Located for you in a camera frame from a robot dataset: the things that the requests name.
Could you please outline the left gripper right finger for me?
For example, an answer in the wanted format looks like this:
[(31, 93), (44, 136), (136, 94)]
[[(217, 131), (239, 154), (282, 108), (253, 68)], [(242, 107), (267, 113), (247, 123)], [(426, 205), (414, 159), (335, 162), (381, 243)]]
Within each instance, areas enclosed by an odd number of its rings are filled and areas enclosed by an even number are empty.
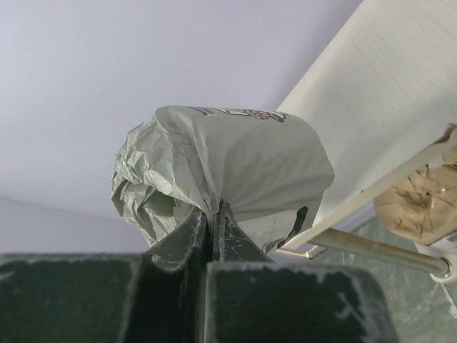
[(206, 281), (207, 342), (397, 342), (368, 272), (272, 262), (221, 203)]

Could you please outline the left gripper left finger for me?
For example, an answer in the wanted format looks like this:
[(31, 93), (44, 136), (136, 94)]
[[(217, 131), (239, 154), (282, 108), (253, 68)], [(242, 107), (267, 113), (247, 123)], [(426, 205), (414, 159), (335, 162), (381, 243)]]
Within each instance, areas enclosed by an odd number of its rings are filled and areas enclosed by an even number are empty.
[(198, 209), (140, 254), (4, 254), (3, 342), (202, 342)]

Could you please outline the grey paper roll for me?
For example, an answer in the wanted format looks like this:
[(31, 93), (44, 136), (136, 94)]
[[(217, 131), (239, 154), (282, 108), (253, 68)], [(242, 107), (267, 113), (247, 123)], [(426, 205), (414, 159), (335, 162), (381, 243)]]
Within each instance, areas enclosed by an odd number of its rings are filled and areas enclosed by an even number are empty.
[(150, 245), (193, 208), (213, 219), (230, 206), (264, 253), (312, 226), (334, 171), (303, 119), (279, 112), (165, 106), (128, 134), (111, 200)]

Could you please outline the tan barcode paper roll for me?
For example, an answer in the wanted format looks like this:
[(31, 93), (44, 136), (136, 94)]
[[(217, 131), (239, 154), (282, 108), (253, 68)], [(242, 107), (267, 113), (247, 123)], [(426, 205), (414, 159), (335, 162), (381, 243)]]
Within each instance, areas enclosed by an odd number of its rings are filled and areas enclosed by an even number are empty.
[(417, 244), (456, 246), (456, 149), (442, 161), (425, 165), (374, 199), (385, 228)]

